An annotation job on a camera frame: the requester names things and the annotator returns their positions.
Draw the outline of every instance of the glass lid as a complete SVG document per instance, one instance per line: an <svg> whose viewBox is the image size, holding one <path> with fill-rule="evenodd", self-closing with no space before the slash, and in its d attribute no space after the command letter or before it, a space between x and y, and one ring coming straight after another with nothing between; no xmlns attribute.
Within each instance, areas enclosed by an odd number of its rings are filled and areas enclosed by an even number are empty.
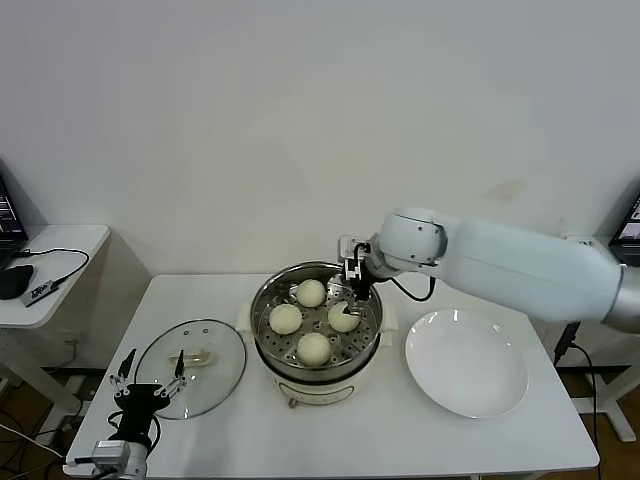
<svg viewBox="0 0 640 480"><path fill-rule="evenodd" d="M218 320L193 320L168 330L147 348L135 382L168 384L181 350L187 384L167 408L158 411L162 418L183 420L217 407L244 372L246 352L238 332Z"/></svg>

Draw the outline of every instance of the metal steamer tray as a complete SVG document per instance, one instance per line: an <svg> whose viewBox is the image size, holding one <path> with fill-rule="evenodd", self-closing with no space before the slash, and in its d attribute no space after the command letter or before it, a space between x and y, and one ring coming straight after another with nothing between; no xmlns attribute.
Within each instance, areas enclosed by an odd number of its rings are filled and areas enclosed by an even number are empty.
<svg viewBox="0 0 640 480"><path fill-rule="evenodd" d="M251 327L263 359L293 380L327 382L339 380L355 373L375 352L379 343L382 323L382 302L372 289L365 302L353 302L353 292L340 278L340 266L309 262L296 265L272 277L258 292L251 308ZM316 279L326 285L325 302L315 308L297 303L298 285L307 279ZM339 333L328 322L329 309L338 302L354 305L360 317L358 326L348 333ZM302 326L290 335L279 335L269 326L269 315L278 305L289 303L302 312ZM320 367L308 367L296 355L300 337L318 332L325 335L331 345L331 356Z"/></svg>

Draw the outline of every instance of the white plate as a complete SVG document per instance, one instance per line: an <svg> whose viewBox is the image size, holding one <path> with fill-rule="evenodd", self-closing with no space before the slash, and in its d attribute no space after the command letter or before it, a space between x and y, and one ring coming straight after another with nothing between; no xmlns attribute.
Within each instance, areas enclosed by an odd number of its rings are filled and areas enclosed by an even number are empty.
<svg viewBox="0 0 640 480"><path fill-rule="evenodd" d="M504 415L522 402L529 388L520 353L498 325L474 312L425 315L409 331L406 355L420 388L465 417Z"/></svg>

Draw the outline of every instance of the white wall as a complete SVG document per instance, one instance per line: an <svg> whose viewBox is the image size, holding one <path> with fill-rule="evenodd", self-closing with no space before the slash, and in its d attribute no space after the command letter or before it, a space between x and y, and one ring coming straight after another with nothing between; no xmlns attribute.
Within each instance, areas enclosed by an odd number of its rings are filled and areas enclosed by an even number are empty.
<svg viewBox="0 0 640 480"><path fill-rule="evenodd" d="M593 233L637 185L639 14L5 0L0 156L48 222L109 224L151 273L330 259L398 205Z"/></svg>

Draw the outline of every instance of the computer screen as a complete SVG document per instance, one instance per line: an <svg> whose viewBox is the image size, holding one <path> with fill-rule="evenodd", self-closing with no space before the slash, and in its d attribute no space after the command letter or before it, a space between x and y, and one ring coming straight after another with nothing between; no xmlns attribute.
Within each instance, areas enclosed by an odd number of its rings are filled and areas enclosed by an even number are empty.
<svg viewBox="0 0 640 480"><path fill-rule="evenodd" d="M0 238L24 235L24 227L18 218L15 206L11 203L7 187L0 178Z"/></svg>

